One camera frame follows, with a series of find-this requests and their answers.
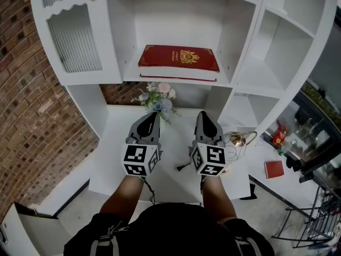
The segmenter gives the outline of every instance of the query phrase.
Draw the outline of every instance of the metal rack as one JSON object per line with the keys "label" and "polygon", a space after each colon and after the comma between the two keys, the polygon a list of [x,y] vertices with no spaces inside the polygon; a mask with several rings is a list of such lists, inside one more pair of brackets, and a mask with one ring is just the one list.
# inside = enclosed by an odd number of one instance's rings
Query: metal rack
{"label": "metal rack", "polygon": [[[281,230],[277,235],[274,235],[271,238],[297,242],[296,245],[293,245],[293,249],[322,244],[333,239],[334,228],[341,219],[341,200],[340,197],[332,190],[325,189],[323,190],[323,196],[321,198],[321,206],[317,207],[316,205],[318,204],[319,193],[321,190],[322,187],[319,186],[316,191],[314,204],[311,208],[287,208],[286,210],[288,211],[288,215],[281,227]],[[300,237],[299,234],[297,234],[295,238],[281,237],[290,215],[295,211],[299,213],[302,213],[303,211],[306,213],[310,212],[308,218],[306,217],[307,221],[304,223],[305,228],[303,232],[300,234]]]}

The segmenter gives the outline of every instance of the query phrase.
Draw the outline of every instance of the small red book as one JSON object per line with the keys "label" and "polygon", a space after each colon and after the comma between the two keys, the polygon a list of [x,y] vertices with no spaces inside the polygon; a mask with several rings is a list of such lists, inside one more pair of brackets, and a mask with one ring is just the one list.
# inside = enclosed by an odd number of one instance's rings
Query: small red book
{"label": "small red book", "polygon": [[266,178],[281,177],[284,175],[282,161],[265,162],[264,167]]}
{"label": "small red book", "polygon": [[199,47],[146,45],[139,60],[139,67],[181,67],[219,72],[218,63],[211,49]]}

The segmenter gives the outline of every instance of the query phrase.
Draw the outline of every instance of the pink flower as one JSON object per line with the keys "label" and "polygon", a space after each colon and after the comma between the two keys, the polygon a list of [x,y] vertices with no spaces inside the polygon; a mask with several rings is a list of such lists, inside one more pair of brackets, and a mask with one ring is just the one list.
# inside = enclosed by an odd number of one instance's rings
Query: pink flower
{"label": "pink flower", "polygon": [[159,83],[159,92],[167,94],[171,89],[171,86],[168,83]]}

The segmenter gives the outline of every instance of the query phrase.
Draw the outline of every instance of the person's arm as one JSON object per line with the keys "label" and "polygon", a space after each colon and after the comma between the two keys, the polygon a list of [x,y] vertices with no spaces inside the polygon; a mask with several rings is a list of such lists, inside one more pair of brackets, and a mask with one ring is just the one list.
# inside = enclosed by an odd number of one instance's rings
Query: person's arm
{"label": "person's arm", "polygon": [[204,208],[218,223],[237,218],[232,202],[226,194],[220,177],[207,177],[202,187]]}
{"label": "person's arm", "polygon": [[100,213],[112,213],[129,222],[139,201],[143,181],[139,177],[126,176],[116,191],[103,204]]}

